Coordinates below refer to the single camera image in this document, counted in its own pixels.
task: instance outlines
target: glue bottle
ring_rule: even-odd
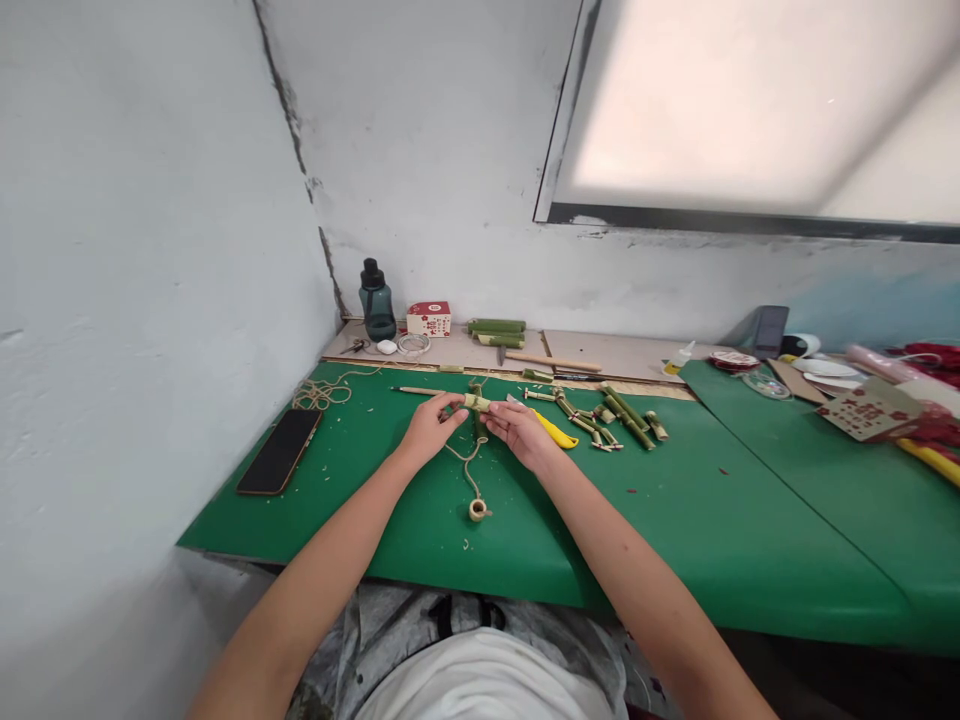
[[[667,375],[679,375],[680,368],[686,365],[687,360],[693,357],[693,346],[696,344],[696,340],[691,340],[690,344],[685,348],[677,350],[677,354],[670,358],[670,362],[663,367],[663,372]]]

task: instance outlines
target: yellow handle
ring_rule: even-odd
[[[907,438],[901,438],[900,440],[897,440],[897,445],[899,445],[902,450],[906,450],[914,457],[925,462],[954,485],[960,487],[960,465],[957,465],[952,460],[945,458],[936,450],[921,447],[913,440],[909,440]]]
[[[564,450],[574,448],[577,446],[577,443],[580,442],[579,438],[570,437],[536,410],[534,410],[534,412],[537,413],[537,419],[540,420],[540,424],[547,429],[548,433],[550,433],[550,437],[553,438],[553,441]]]

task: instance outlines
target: wall crack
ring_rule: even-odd
[[[263,42],[263,54],[267,58],[267,66],[270,68],[270,78],[273,82],[273,87],[277,91],[277,98],[280,100],[280,107],[283,109],[283,116],[287,121],[287,128],[290,130],[293,152],[297,156],[300,172],[303,173],[303,186],[307,191],[310,207],[313,208],[313,187],[319,185],[319,187],[322,188],[323,184],[320,183],[319,179],[310,177],[307,173],[307,165],[303,161],[303,149],[300,142],[301,122],[296,110],[297,96],[293,92],[293,88],[290,87],[290,83],[286,82],[281,77],[280,71],[277,70],[277,64],[273,59],[273,51],[270,49],[270,39],[267,36],[267,26],[263,20],[263,11],[260,7],[260,2],[258,2],[258,0],[251,0],[251,2],[253,2],[253,12],[257,17],[257,25],[260,27],[260,39]],[[323,257],[327,262],[330,280],[333,282],[333,298],[337,303],[337,310],[340,312],[340,317],[343,318],[347,314],[347,306],[343,302],[343,293],[340,292],[337,278],[333,274],[333,257],[330,253],[330,244],[327,242],[327,236],[324,234],[323,228],[318,225],[317,230],[320,231],[320,244],[323,247]]]

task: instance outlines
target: green cutting mat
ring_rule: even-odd
[[[863,444],[802,401],[768,400],[704,361],[683,378],[767,467],[903,591],[918,649],[960,654],[960,492],[889,444]]]
[[[321,363],[314,379],[356,366]],[[369,477],[402,437],[422,396],[392,385],[454,392],[469,377],[385,369],[350,376],[352,399],[326,413],[284,495],[239,496],[256,449],[184,533],[182,546],[286,563]],[[521,395],[524,383],[490,379],[484,395]],[[599,392],[569,391],[579,407]],[[702,405],[634,398],[656,410],[671,439],[642,450],[618,424],[626,449],[604,453],[582,435],[572,457],[670,563],[719,625],[860,643],[900,638],[902,596],[846,540],[738,442]],[[553,403],[531,400],[579,433]],[[473,447],[468,420],[451,444]],[[442,451],[413,480],[386,528],[369,574],[528,600],[609,609],[573,539],[536,479],[496,438],[471,464],[493,516],[470,522],[462,463]]]

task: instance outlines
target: forearm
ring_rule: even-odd
[[[317,531],[237,630],[192,718],[283,717],[303,669],[363,577],[418,469],[403,455],[391,455]]]
[[[688,718],[774,717],[681,580],[569,457],[538,478]]]

